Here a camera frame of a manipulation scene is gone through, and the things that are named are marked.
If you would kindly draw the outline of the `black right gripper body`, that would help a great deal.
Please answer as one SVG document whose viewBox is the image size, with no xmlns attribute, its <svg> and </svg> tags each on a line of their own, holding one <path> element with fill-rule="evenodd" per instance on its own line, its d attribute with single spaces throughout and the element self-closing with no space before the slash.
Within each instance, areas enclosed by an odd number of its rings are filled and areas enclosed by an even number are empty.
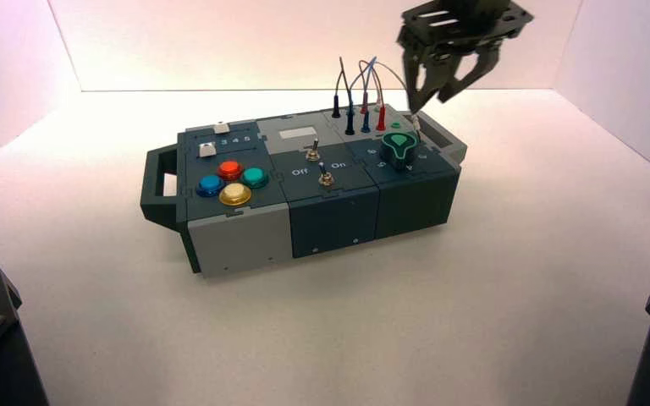
<svg viewBox="0 0 650 406">
<path fill-rule="evenodd" d="M 514 1 L 429 1 L 405 10 L 402 19 L 403 59 L 422 62 L 515 38 L 534 16 Z"/>
</svg>

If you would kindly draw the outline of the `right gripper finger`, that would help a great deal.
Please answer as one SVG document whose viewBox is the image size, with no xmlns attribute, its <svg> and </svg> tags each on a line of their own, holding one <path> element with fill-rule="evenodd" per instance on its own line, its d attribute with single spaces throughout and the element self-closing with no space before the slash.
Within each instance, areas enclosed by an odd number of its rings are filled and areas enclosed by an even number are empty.
<svg viewBox="0 0 650 406">
<path fill-rule="evenodd" d="M 499 62 L 499 46 L 478 47 L 476 49 L 476 55 L 477 60 L 475 66 L 461 79 L 456 77 L 456 71 L 460 66 L 462 56 L 452 56 L 449 59 L 446 64 L 445 82 L 438 93 L 438 99 L 442 103 L 447 102 L 491 72 Z"/>
<path fill-rule="evenodd" d="M 456 70 L 460 57 L 440 55 L 433 58 L 403 53 L 403 67 L 408 107 L 411 112 L 419 112 L 435 95 L 445 103 L 457 94 L 459 81 Z"/>
</svg>

